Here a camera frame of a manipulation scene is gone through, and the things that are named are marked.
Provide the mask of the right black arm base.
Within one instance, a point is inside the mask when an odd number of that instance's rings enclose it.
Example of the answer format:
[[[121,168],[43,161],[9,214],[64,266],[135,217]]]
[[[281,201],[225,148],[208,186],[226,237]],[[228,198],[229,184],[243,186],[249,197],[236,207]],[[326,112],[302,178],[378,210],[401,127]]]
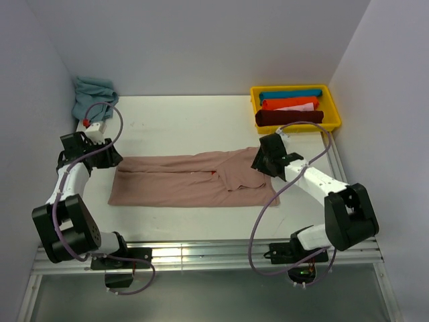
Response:
[[[299,231],[290,236],[288,242],[270,243],[269,251],[263,257],[271,261],[273,265],[293,264],[317,252],[319,248],[305,250],[298,239]],[[316,263],[328,262],[328,253],[323,251],[307,260],[307,267],[299,266],[288,270],[288,277],[292,282],[304,285],[314,282],[316,279]]]

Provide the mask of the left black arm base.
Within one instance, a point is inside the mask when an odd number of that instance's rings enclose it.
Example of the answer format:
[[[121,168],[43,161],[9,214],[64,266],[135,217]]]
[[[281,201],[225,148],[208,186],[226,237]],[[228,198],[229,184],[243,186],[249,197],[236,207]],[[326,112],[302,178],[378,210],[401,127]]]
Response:
[[[103,271],[107,288],[124,290],[131,286],[137,269],[150,269],[151,248],[129,248],[125,254],[129,260],[94,257],[90,264],[93,271]]]

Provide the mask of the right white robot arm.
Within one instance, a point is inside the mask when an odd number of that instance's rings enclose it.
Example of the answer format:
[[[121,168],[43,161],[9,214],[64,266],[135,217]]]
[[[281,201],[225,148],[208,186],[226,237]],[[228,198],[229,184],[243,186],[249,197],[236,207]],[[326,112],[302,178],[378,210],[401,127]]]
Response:
[[[303,262],[314,250],[333,247],[345,251],[379,233],[379,224],[367,189],[341,182],[310,165],[303,156],[287,152],[281,135],[259,139],[252,168],[295,185],[324,207],[324,223],[294,232],[290,237],[293,259]]]

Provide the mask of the pink printed t-shirt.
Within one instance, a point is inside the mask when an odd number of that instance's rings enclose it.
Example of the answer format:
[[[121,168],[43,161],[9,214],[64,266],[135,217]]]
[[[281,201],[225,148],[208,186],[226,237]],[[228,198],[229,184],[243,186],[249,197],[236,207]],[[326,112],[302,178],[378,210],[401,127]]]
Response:
[[[252,207],[280,203],[271,178],[251,167],[258,149],[126,157],[108,204],[124,207]]]

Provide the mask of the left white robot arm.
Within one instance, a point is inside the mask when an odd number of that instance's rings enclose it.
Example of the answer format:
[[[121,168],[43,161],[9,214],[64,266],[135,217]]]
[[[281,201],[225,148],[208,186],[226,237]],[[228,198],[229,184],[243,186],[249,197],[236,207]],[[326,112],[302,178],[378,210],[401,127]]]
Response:
[[[92,170],[114,168],[123,157],[110,138],[96,143],[78,131],[60,139],[63,150],[58,155],[54,192],[32,211],[47,257],[57,264],[102,254],[116,268],[128,265],[131,252],[123,237],[116,231],[100,232],[82,198]]]

